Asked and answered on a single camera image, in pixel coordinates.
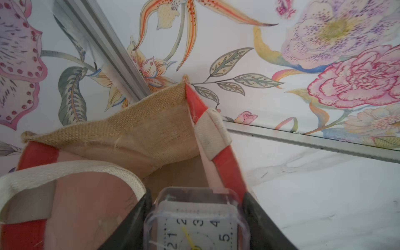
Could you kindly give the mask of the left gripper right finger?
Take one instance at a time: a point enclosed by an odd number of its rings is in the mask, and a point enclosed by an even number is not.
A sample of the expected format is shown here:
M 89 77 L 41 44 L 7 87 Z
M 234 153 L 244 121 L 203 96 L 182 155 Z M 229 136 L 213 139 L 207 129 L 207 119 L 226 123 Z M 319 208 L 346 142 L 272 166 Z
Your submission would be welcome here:
M 242 207 L 250 228 L 251 250 L 297 250 L 249 192 Z

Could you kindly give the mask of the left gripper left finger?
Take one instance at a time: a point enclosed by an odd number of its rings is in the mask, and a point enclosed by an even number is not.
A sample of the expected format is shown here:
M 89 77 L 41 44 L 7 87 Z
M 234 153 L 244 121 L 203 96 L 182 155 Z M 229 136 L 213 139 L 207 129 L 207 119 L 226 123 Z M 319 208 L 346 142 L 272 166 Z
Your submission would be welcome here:
M 151 191 L 147 190 L 122 223 L 98 250 L 143 250 L 144 222 L 151 208 Z

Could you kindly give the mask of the clear square alarm clock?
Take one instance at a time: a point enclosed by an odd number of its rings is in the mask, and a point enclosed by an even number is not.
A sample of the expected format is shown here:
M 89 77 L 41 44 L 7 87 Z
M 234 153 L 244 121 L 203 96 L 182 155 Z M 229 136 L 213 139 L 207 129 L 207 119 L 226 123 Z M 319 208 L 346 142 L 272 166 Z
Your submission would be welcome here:
M 239 196 L 226 188 L 167 187 L 144 221 L 145 250 L 248 250 Z

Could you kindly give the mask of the burlap canvas bag red trim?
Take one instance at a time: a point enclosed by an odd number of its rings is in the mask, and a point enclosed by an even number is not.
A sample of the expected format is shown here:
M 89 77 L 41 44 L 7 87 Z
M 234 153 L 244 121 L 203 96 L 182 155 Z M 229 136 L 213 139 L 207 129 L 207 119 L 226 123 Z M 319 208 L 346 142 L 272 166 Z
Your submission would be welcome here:
M 188 76 L 104 120 L 21 138 L 1 177 L 3 250 L 97 250 L 147 190 L 248 191 L 221 115 Z

